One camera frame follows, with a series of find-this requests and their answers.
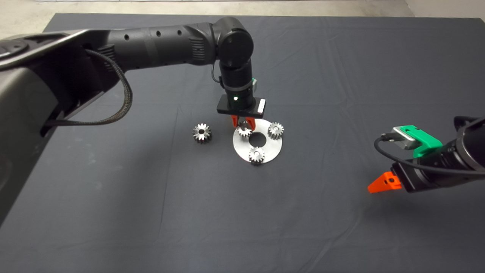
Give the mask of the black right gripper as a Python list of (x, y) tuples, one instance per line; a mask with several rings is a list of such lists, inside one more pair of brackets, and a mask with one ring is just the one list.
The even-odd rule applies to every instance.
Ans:
[(402, 187), (408, 193), (442, 188), (441, 185), (428, 179), (422, 170), (395, 162), (391, 166), (391, 171), (384, 172), (369, 184), (367, 189), (369, 193), (379, 193), (400, 190)]

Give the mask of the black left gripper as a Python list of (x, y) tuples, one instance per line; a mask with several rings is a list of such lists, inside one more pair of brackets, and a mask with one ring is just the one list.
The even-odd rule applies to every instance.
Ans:
[(231, 115), (234, 128), (239, 126), (239, 116), (245, 117), (248, 128), (251, 131), (256, 129), (254, 117), (263, 117), (265, 113), (266, 100), (253, 95), (253, 87), (241, 91), (225, 90), (220, 97), (216, 110), (219, 114)]

